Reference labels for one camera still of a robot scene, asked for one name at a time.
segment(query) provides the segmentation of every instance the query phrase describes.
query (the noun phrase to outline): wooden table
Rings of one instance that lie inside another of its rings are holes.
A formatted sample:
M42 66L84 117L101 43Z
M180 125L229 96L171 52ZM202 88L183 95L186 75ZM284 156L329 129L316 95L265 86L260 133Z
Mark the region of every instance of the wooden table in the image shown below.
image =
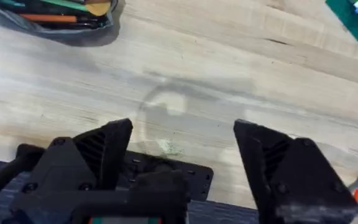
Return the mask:
M102 47L0 27L0 160L128 117L129 150L212 167L210 200L255 207L242 118L314 139L354 181L358 43L323 0L121 0L115 17Z

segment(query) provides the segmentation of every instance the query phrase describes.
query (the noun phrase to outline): black bag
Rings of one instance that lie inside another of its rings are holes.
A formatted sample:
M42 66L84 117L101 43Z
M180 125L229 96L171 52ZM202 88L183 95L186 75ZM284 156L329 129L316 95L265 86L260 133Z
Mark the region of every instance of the black bag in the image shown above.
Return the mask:
M117 0L111 0L111 8L105 15L106 22L103 27L97 29L47 29L34 22L31 22L8 10L0 9L0 26L8 29L25 32L39 37L56 40L68 45L89 46L89 45L104 45L113 41L114 36L114 21L112 12L117 6ZM111 36L111 41L100 41L105 39L107 35Z

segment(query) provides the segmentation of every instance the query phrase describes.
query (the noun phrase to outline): light wood surface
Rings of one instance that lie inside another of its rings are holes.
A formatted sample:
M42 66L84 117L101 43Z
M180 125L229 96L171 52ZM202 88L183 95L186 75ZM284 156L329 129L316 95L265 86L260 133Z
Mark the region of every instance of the light wood surface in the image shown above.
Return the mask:
M0 27L0 160L128 117L129 150L212 167L210 200L255 207L242 118L314 139L355 180L358 43L323 0L121 0L116 13L102 47Z

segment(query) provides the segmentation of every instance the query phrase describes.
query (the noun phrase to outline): screw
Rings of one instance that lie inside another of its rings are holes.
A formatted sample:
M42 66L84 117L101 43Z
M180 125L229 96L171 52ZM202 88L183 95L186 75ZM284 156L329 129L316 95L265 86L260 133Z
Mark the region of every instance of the screw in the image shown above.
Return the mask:
M280 192L281 194L286 194L286 193L288 193L288 189L287 189L287 186L285 186L285 184L278 184L278 185L277 185L277 190L278 190L278 192Z
M333 188L334 188L334 190L335 190L336 192L338 192L338 193L342 193L343 190L344 190L342 184L339 183L339 182L335 182L334 185L333 185Z
M311 146L311 145L313 145L313 143L311 142L310 139L305 139L305 140L303 140L303 144L304 144L305 146Z
M23 187L22 192L27 194L27 193L30 193L30 192L33 192L33 191L37 190L37 188L38 188L37 183L28 183Z
M78 187L78 190L92 190L92 184L90 184L90 183L82 183Z
M61 145L64 144L64 143L65 143L65 140L64 140L64 139L61 139L61 138L56 139L56 140L53 141L53 145L54 145L54 146L61 146Z

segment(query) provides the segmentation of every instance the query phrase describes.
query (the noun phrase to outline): black mounting plate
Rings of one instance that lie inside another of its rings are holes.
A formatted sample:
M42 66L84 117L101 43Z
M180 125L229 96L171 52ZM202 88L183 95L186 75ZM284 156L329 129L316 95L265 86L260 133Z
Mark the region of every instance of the black mounting plate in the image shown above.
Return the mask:
M117 186L129 188L139 174L163 170L181 170L188 180L191 199L207 199L214 175L211 168L138 152L126 152Z

